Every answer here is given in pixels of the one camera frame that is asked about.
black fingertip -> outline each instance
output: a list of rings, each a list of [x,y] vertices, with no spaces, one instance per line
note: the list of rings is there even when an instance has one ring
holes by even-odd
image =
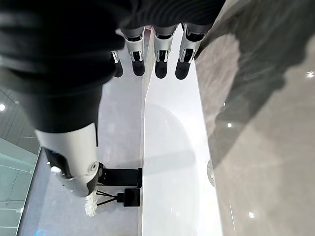
[[[133,61],[132,69],[136,76],[143,76],[144,74],[144,61]]]
[[[186,78],[189,72],[189,67],[190,67],[190,63],[186,61],[180,62],[180,60],[178,59],[176,70],[175,70],[176,78],[179,80],[183,80],[184,78]]]
[[[163,79],[167,73],[167,62],[156,61],[156,76],[159,79]]]

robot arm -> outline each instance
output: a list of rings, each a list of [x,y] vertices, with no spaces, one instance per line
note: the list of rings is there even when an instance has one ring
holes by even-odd
[[[185,28],[179,63],[190,64],[223,4],[224,0],[0,1],[0,84],[16,92],[52,172],[64,186],[84,197],[99,180],[102,85],[114,75],[115,52],[125,40],[134,72],[142,75],[143,26],[155,26],[157,71],[163,78],[176,25],[205,26],[189,33],[194,27]],[[119,28],[125,40],[116,35]]]

glass partition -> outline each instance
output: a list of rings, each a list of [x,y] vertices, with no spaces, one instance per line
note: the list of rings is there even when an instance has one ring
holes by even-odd
[[[13,91],[0,87],[0,235],[15,236],[40,145]]]

white sink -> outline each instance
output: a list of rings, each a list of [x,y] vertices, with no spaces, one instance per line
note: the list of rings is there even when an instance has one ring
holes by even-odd
[[[194,61],[184,80],[175,77],[182,32],[145,100],[142,236],[222,235]]]

white flower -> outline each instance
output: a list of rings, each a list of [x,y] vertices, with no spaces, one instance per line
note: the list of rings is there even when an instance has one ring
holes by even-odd
[[[94,190],[90,195],[85,197],[86,202],[84,205],[85,214],[92,217],[95,216],[97,208],[96,190]]]

